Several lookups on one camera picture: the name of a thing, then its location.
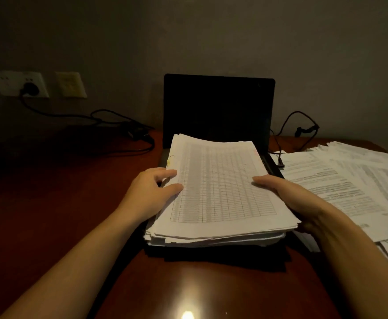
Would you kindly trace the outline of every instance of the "person's left arm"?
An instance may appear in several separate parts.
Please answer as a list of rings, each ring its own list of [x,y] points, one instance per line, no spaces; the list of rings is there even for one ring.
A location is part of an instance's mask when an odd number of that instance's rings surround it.
[[[85,318],[122,247],[137,226],[159,212],[183,187],[159,188],[176,170],[153,168],[136,177],[118,208],[83,238],[1,319]]]

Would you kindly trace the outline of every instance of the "person's left hand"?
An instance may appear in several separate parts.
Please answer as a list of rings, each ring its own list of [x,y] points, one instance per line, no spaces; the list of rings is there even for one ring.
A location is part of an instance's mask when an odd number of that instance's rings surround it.
[[[125,214],[138,224],[157,214],[165,203],[184,186],[172,184],[163,188],[157,182],[176,176],[176,170],[151,168],[142,171],[133,181],[125,197],[117,208],[118,213]]]

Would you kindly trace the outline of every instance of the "person's right arm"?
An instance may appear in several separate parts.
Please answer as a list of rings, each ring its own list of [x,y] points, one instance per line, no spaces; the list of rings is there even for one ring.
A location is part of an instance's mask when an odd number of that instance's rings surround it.
[[[318,241],[358,318],[388,318],[388,260],[343,212],[302,186],[266,175],[254,182],[278,193],[302,215],[302,227]]]

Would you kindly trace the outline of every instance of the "table grid on paper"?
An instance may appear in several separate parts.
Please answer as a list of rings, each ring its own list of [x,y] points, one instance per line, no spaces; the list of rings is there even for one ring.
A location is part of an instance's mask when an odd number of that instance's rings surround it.
[[[257,171],[246,148],[185,144],[171,221],[223,222],[276,215],[265,190],[251,184]]]

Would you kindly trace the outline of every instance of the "power cord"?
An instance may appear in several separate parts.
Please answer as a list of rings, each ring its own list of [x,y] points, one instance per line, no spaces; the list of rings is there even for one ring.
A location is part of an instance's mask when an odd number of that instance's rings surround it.
[[[300,135],[302,133],[311,133],[312,131],[315,131],[315,133],[313,134],[313,136],[311,136],[301,147],[300,149],[297,150],[297,152],[300,152],[303,150],[303,148],[317,135],[318,133],[318,129],[319,129],[319,125],[307,114],[303,113],[302,111],[294,111],[294,112],[291,112],[287,118],[285,119],[285,122],[283,123],[281,129],[279,130],[278,134],[275,135],[274,131],[271,130],[271,133],[274,135],[274,138],[275,138],[275,142],[276,144],[278,145],[278,148],[279,148],[279,154],[278,154],[278,164],[277,164],[277,167],[278,168],[284,168],[284,163],[282,163],[282,160],[281,160],[281,145],[279,145],[278,143],[278,140],[277,140],[277,136],[279,136],[281,133],[282,133],[282,130],[284,129],[288,119],[295,113],[300,113],[300,114],[303,114],[304,116],[306,116],[309,120],[311,120],[311,122],[314,124],[312,127],[308,128],[308,129],[304,129],[304,128],[301,128],[301,127],[298,127],[295,134],[294,134],[294,137],[298,138],[300,137]]]
[[[115,151],[109,151],[109,152],[101,152],[101,153],[96,154],[96,155],[106,155],[106,154],[116,154],[116,153],[132,153],[133,152],[133,153],[139,153],[139,154],[133,154],[133,155],[137,156],[137,155],[148,153],[151,150],[153,150],[155,147],[154,139],[148,134],[148,129],[154,129],[154,128],[152,126],[139,123],[138,121],[136,121],[130,117],[127,117],[125,115],[119,114],[117,112],[114,112],[112,110],[108,110],[105,108],[91,112],[90,116],[81,115],[81,114],[46,113],[46,112],[39,111],[36,108],[29,106],[24,100],[25,94],[29,94],[31,96],[37,96],[39,94],[39,88],[35,84],[28,82],[28,83],[25,83],[24,87],[19,91],[19,99],[20,99],[21,103],[24,105],[24,107],[31,110],[32,112],[35,112],[37,114],[40,114],[40,115],[43,115],[46,117],[78,117],[78,118],[82,118],[82,119],[89,119],[91,121],[94,121],[94,123],[91,126],[98,126],[100,124],[119,124],[120,127],[125,128],[125,131],[127,132],[127,134],[134,141],[143,140],[143,141],[150,144],[150,146],[148,148],[145,148],[145,149],[115,150]],[[104,121],[103,119],[100,119],[98,117],[94,117],[94,114],[99,113],[99,112],[109,112],[109,113],[112,113],[112,114],[117,115],[119,117],[122,117],[124,119],[127,119],[129,121],[122,121],[122,122]]]

